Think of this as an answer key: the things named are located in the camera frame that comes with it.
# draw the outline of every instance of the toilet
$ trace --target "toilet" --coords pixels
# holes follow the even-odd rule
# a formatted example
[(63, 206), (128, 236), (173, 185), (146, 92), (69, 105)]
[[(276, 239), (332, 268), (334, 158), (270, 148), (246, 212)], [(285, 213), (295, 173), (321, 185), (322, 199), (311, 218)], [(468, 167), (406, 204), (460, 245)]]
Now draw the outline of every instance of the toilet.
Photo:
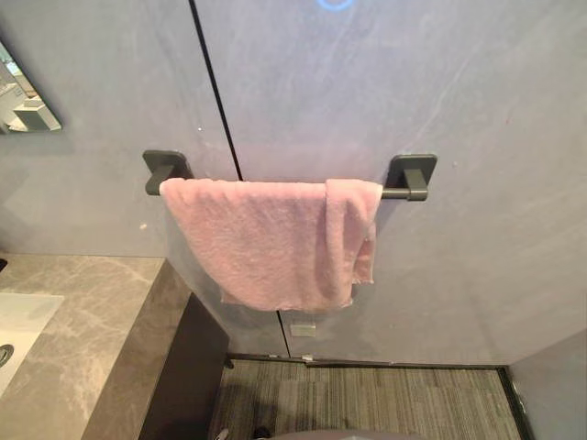
[(306, 431), (273, 437), (275, 440), (424, 440), (417, 435), (374, 433), (369, 431)]

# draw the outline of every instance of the gray wall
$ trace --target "gray wall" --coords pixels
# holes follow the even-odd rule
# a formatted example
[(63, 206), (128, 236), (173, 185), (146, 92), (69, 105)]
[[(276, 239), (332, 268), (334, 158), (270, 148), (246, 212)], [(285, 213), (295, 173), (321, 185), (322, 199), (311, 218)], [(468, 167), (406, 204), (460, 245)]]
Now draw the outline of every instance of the gray wall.
[(382, 203), (375, 284), (283, 315), (317, 323), (294, 355), (509, 364), (587, 326), (587, 2), (197, 4), (245, 179), (439, 156), (425, 203)]
[(516, 362), (511, 370), (537, 440), (587, 438), (587, 331)]
[(144, 149), (178, 149), (196, 177), (236, 179), (187, 1), (6, 0), (0, 28), (63, 124), (0, 137), (0, 248), (167, 256), (233, 350), (284, 354), (275, 313), (221, 304), (144, 192)]

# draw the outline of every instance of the mirror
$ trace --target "mirror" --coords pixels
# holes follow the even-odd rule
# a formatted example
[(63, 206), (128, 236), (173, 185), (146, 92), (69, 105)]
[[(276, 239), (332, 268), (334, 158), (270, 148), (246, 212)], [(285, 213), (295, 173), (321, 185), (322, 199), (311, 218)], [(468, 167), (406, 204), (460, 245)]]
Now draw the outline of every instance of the mirror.
[(0, 134), (61, 129), (2, 43), (0, 61)]

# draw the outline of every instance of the sink drain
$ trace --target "sink drain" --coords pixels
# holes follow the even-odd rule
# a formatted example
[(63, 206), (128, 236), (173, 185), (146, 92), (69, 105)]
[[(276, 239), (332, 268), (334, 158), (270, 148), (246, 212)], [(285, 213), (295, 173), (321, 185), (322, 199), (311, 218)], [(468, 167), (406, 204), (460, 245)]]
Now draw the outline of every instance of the sink drain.
[(15, 348), (10, 344), (0, 346), (0, 368), (3, 367), (6, 362), (8, 362), (14, 352)]

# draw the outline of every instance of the baseboard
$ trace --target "baseboard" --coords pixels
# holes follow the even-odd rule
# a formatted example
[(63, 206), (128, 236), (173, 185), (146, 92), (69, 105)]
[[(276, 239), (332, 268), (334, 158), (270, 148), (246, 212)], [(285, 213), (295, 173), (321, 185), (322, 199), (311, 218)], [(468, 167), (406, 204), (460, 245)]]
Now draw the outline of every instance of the baseboard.
[(329, 367), (329, 368), (372, 368), (372, 369), (501, 369), (505, 365), (494, 364), (412, 364), (405, 362), (376, 362), (369, 360), (347, 360), (347, 359), (312, 359), (306, 360), (301, 357), (276, 357), (268, 355), (250, 355), (244, 353), (229, 353), (231, 359), (242, 360), (265, 360), (271, 362), (297, 362), (307, 367)]
[(505, 397), (510, 405), (510, 411), (514, 416), (515, 425), (517, 426), (517, 432), (520, 434), (522, 440), (536, 440), (532, 433), (532, 427), (528, 421), (526, 410), (520, 400), (520, 396), (517, 394), (512, 382), (512, 375), (509, 367), (500, 367), (497, 369), (499, 379), (504, 387)]

